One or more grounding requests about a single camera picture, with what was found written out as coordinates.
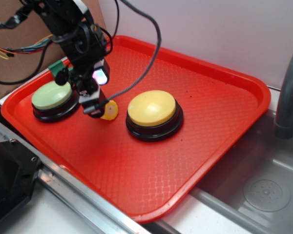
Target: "yellow button cap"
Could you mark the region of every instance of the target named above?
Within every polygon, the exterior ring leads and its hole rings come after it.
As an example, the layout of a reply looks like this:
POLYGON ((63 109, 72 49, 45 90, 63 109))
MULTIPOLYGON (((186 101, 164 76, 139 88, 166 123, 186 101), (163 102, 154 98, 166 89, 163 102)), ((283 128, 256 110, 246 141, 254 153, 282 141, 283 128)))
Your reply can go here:
POLYGON ((66 102, 72 94, 70 84, 60 86, 51 81, 40 87, 32 96, 31 102, 39 110, 49 110, 66 102))
POLYGON ((170 120, 175 111, 175 98, 161 90, 141 93, 128 106, 131 121, 143 127, 161 125, 170 120))
POLYGON ((117 114, 118 114, 118 106, 116 102, 111 100, 108 102, 108 104, 105 105, 105 112, 101 118, 105 120, 114 120, 117 114))

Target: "sink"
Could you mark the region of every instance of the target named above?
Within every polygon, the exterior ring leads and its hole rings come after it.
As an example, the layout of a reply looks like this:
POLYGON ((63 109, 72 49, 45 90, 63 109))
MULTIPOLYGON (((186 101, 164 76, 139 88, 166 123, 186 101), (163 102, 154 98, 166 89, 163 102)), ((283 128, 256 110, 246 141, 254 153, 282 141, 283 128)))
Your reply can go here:
POLYGON ((234 211, 244 227, 255 225, 255 232, 260 233, 293 234, 293 138, 273 135, 274 115, 268 110, 196 189, 218 200, 223 214, 234 211))

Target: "plastic tray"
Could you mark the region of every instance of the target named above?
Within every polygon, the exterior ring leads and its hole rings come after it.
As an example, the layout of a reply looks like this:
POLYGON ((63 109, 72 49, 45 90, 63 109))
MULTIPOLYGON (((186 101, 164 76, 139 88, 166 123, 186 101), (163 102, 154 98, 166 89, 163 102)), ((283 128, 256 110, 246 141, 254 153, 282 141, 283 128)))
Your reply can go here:
MULTIPOLYGON (((154 46, 117 37, 106 57, 108 97, 130 85, 149 63, 154 46)), ((162 48, 150 73, 115 98, 113 121, 90 118, 80 108, 56 123, 41 123, 31 97, 52 80, 45 71, 14 92, 3 116, 38 150, 137 222, 169 211, 267 110, 270 92, 260 80, 162 48), (129 102, 139 93, 164 90, 184 111, 184 124, 171 138, 141 142, 129 135, 129 102)))

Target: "gray faucet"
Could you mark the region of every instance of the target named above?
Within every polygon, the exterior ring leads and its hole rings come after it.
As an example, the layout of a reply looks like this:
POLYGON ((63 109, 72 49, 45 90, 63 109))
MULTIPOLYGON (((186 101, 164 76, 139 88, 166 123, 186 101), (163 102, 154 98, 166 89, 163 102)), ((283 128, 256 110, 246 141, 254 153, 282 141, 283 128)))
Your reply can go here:
POLYGON ((281 88, 273 130, 278 138, 293 137, 293 56, 281 88))

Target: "sink drain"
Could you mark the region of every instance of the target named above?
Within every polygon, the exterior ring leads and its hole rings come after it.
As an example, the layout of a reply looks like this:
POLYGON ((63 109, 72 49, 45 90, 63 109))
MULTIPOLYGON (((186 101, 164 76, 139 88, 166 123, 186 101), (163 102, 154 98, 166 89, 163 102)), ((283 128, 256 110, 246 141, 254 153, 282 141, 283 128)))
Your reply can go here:
POLYGON ((291 198, 289 187, 272 175, 253 177, 243 189, 248 203, 258 210, 275 212, 287 206, 291 198))

